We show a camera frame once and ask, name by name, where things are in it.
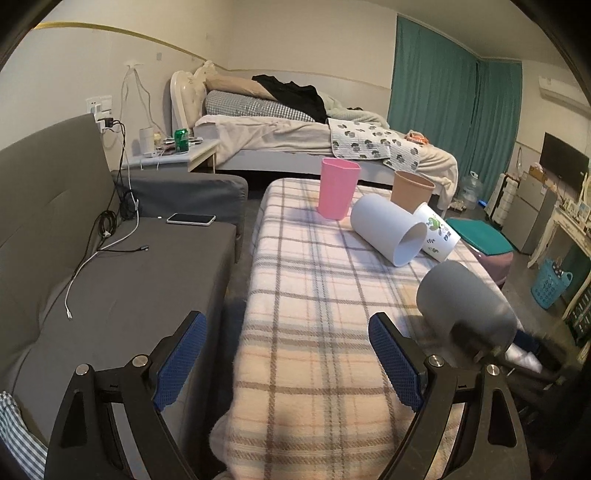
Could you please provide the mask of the blue laundry basket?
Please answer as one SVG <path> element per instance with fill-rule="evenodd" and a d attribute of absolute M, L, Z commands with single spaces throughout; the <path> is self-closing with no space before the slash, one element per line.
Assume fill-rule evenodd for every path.
<path fill-rule="evenodd" d="M 547 310 L 570 286 L 573 274 L 564 271 L 553 260 L 546 258 L 539 269 L 531 294 L 540 307 Z"/>

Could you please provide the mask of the grey sofa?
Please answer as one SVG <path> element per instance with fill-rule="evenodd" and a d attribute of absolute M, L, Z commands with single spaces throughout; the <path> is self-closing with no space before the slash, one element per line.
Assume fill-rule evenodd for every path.
<path fill-rule="evenodd" d="M 75 367 L 125 364 L 204 313 L 204 351 L 178 401 L 173 437 L 204 431 L 247 184 L 183 168 L 112 172 L 93 119 L 75 117 L 1 153 L 1 387 L 48 439 Z M 174 213 L 209 226 L 167 224 Z"/>

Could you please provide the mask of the brown paper cup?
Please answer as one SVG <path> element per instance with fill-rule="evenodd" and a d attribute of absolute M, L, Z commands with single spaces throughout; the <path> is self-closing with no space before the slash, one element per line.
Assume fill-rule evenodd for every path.
<path fill-rule="evenodd" d="M 413 214 L 422 203 L 429 202 L 434 190 L 435 184 L 430 180 L 414 173 L 396 171 L 391 201 Z"/>

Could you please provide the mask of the plaid table blanket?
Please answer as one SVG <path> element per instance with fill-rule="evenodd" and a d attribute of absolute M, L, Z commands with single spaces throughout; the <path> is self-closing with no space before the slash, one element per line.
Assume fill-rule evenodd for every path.
<path fill-rule="evenodd" d="M 394 267 L 348 220 L 318 214 L 313 180 L 266 189 L 233 371 L 233 400 L 211 432 L 228 479 L 375 479 L 412 420 L 368 338 L 385 312 L 426 346 L 416 293 L 433 266 Z"/>

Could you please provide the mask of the green curtain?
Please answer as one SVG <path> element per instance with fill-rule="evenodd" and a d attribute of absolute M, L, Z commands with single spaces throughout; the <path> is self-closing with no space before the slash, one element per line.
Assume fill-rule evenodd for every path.
<path fill-rule="evenodd" d="M 522 93 L 521 62 L 482 59 L 398 18 L 388 121 L 399 131 L 422 132 L 454 155 L 461 178 L 478 174 L 483 200 L 509 165 Z"/>

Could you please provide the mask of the green soda can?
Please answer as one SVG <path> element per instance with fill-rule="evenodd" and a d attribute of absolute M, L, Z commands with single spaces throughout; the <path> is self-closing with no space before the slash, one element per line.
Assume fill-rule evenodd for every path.
<path fill-rule="evenodd" d="M 189 149 L 189 132 L 187 129 L 177 129 L 173 135 L 175 151 L 178 153 L 187 152 Z"/>

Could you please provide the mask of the black clothing on bed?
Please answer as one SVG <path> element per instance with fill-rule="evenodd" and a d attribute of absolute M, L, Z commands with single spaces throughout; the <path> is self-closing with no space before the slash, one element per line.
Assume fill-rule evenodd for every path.
<path fill-rule="evenodd" d="M 314 86 L 300 86 L 293 81 L 281 82 L 274 76 L 264 74 L 252 76 L 252 80 L 262 85 L 281 104 L 304 112 L 315 122 L 322 124 L 328 122 L 325 103 Z"/>

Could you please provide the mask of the pink plastic cup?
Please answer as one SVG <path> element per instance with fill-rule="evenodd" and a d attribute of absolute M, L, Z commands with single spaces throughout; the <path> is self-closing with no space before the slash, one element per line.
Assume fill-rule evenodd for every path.
<path fill-rule="evenodd" d="M 358 163 L 339 159 L 322 160 L 318 213 L 327 219 L 342 220 L 356 191 L 361 167 Z"/>

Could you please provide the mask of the grey mini fridge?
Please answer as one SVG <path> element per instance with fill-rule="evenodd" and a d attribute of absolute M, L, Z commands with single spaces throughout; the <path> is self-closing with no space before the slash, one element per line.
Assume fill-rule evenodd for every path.
<path fill-rule="evenodd" d="M 522 254 L 537 247 L 557 200 L 545 183 L 524 173 L 504 221 L 502 234 Z"/>

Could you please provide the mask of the white tumbler on nightstand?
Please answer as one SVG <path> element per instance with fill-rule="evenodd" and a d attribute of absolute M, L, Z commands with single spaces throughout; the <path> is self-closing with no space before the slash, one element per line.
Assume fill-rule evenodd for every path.
<path fill-rule="evenodd" d="M 154 130 L 146 127 L 139 130 L 140 153 L 144 157 L 152 157 L 155 154 Z"/>

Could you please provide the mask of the clear water jug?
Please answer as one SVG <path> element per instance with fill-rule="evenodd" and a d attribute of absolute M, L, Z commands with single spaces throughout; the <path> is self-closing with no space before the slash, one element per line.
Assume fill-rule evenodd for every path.
<path fill-rule="evenodd" d="M 476 205 L 481 198 L 483 188 L 484 185 L 475 171 L 471 171 L 461 181 L 460 200 L 468 210 L 476 208 Z"/>

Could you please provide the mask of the purple stool teal cushion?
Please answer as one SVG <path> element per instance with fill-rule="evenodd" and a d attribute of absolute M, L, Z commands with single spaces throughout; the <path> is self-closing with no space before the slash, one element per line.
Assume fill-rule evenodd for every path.
<path fill-rule="evenodd" d="M 450 218 L 448 224 L 502 289 L 514 260 L 514 249 L 504 235 L 483 220 Z"/>

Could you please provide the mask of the patterned white quilted mat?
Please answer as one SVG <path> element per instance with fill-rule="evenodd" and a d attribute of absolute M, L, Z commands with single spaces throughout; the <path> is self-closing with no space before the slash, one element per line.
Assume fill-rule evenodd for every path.
<path fill-rule="evenodd" d="M 329 119 L 332 154 L 355 161 L 379 161 L 393 170 L 417 173 L 420 146 L 397 132 L 370 123 Z"/>

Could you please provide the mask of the black television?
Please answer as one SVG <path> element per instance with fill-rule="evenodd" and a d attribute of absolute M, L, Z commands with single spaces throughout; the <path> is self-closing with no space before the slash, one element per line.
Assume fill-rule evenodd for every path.
<path fill-rule="evenodd" d="M 540 165 L 579 194 L 588 173 L 589 158 L 563 140 L 545 133 Z"/>

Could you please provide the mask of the striped pillow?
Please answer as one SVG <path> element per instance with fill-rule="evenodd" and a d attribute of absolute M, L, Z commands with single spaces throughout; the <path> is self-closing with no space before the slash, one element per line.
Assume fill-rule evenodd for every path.
<path fill-rule="evenodd" d="M 208 115 L 274 117 L 303 122 L 315 121 L 307 113 L 276 101 L 217 90 L 212 90 L 206 95 L 204 111 Z"/>

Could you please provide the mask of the white smartphone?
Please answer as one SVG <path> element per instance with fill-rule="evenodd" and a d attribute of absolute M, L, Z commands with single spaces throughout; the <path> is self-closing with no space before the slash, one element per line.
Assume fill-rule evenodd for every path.
<path fill-rule="evenodd" d="M 216 220 L 215 215 L 174 213 L 166 219 L 167 224 L 202 226 L 211 225 Z"/>

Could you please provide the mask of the dark grey cup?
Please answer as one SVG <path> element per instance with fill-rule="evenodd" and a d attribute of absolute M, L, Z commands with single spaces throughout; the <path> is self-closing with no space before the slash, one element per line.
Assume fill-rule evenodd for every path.
<path fill-rule="evenodd" d="M 446 260 L 422 279 L 417 306 L 438 339 L 452 342 L 458 324 L 467 325 L 493 345 L 506 350 L 518 329 L 517 316 L 496 284 L 487 284 L 457 261 Z"/>

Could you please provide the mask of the bed with beige sheets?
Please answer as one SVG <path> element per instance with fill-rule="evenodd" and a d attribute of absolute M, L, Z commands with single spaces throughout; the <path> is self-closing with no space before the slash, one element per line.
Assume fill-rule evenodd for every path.
<path fill-rule="evenodd" d="M 212 90 L 235 93 L 274 101 L 259 83 L 240 77 L 222 76 L 211 61 L 194 72 L 173 73 L 170 80 L 172 118 L 177 128 L 205 140 L 218 140 L 217 167 L 226 170 L 256 170 L 285 173 L 317 174 L 322 156 L 332 154 L 329 119 L 358 121 L 388 127 L 386 120 L 374 112 L 346 110 L 331 96 L 321 94 L 328 122 L 303 122 L 274 117 L 235 117 L 208 115 L 204 100 Z M 447 209 L 459 185 L 456 158 L 432 145 L 420 133 L 399 135 L 420 146 L 418 172 L 435 184 L 438 207 Z M 381 185 L 394 181 L 393 170 L 379 161 L 356 161 L 362 166 L 362 180 Z"/>

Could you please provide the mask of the checked shorts fabric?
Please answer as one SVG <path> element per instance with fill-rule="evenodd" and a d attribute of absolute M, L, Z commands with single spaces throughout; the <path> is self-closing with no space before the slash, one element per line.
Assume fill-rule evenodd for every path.
<path fill-rule="evenodd" d="M 1 392 L 1 440 L 28 479 L 44 478 L 48 448 L 29 431 L 7 391 Z"/>

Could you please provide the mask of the white wall power strip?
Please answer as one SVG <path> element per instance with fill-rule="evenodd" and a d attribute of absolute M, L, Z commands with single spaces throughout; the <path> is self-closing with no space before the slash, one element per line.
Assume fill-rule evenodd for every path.
<path fill-rule="evenodd" d="M 113 125 L 112 96 L 101 95 L 86 99 L 87 112 L 92 114 L 100 133 L 104 133 Z"/>

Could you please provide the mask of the white suitcase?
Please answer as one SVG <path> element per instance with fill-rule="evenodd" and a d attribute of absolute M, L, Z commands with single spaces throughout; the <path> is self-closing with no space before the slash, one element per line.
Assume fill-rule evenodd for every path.
<path fill-rule="evenodd" d="M 494 226 L 501 228 L 504 225 L 518 187 L 519 181 L 515 180 L 511 175 L 502 173 L 499 176 L 485 207 L 486 217 Z"/>

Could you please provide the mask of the white cup green print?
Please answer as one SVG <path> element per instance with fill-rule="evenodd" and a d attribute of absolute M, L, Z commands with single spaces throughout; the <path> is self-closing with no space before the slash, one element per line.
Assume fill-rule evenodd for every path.
<path fill-rule="evenodd" d="M 422 250 L 438 262 L 445 261 L 460 241 L 460 235 L 426 202 L 417 207 L 414 217 L 427 226 Z"/>

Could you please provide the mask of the white bedside table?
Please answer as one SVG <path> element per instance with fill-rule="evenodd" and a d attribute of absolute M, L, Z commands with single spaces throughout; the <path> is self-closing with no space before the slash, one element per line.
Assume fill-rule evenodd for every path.
<path fill-rule="evenodd" d="M 156 169 L 165 166 L 184 165 L 188 172 L 192 172 L 202 164 L 211 167 L 213 173 L 217 170 L 218 140 L 204 140 L 189 146 L 186 152 L 158 153 L 151 157 L 134 156 L 123 161 L 124 168 Z"/>

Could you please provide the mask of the plain white cup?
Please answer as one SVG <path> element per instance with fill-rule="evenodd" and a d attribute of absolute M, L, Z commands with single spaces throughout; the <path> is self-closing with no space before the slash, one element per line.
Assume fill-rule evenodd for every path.
<path fill-rule="evenodd" d="M 353 231 L 395 267 L 409 264 L 422 250 L 427 225 L 378 194 L 363 195 L 351 212 Z"/>

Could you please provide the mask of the white air conditioner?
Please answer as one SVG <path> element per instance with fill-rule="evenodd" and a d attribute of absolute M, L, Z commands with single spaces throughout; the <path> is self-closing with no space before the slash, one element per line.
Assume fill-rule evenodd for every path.
<path fill-rule="evenodd" d="M 571 100 L 580 104 L 585 104 L 587 102 L 587 99 L 581 90 L 565 82 L 539 76 L 538 83 L 541 93 L 548 97 L 563 99 L 564 101 Z"/>

